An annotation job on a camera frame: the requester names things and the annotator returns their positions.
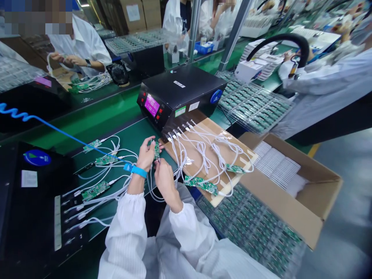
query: lcd screen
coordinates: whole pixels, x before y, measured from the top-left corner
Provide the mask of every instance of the lcd screen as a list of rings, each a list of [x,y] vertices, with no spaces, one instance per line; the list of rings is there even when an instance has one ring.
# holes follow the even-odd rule
[[[153,117],[155,117],[159,107],[160,105],[154,100],[154,98],[150,94],[147,94],[145,108],[150,112],[150,114]]]

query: blue circular logo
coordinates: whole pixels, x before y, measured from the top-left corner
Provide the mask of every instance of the blue circular logo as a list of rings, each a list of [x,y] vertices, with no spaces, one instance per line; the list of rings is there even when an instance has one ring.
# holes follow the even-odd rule
[[[23,156],[27,163],[38,167],[49,165],[52,162],[48,154],[37,149],[27,151]]]
[[[217,103],[218,100],[221,99],[222,90],[218,89],[215,93],[213,93],[212,97],[210,98],[210,103]]]

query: black machine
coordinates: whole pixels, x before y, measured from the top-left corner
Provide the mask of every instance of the black machine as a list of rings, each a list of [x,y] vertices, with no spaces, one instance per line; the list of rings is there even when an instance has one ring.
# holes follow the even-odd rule
[[[142,81],[137,103],[168,142],[168,133],[212,115],[227,82],[192,65]]]
[[[83,220],[64,210],[81,197],[74,161],[23,142],[0,147],[0,278],[41,279],[88,242]]]
[[[0,93],[0,103],[6,103],[7,109],[17,108],[50,121],[71,108],[71,95],[54,78],[45,76]],[[0,114],[0,133],[20,132],[39,124],[36,119],[23,122],[10,114]]]

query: blue wrist strap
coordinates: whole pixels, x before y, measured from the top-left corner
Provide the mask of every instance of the blue wrist strap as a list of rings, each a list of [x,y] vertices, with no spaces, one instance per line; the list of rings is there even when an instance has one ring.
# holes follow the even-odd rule
[[[147,177],[147,172],[144,169],[138,168],[130,164],[125,164],[124,170],[130,171],[131,173],[139,174],[143,178]]]

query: face mask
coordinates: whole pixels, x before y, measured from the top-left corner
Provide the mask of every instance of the face mask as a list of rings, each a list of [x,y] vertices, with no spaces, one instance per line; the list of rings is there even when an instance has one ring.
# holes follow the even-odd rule
[[[351,33],[350,39],[353,45],[361,45],[372,35],[372,16],[363,20],[360,25]]]

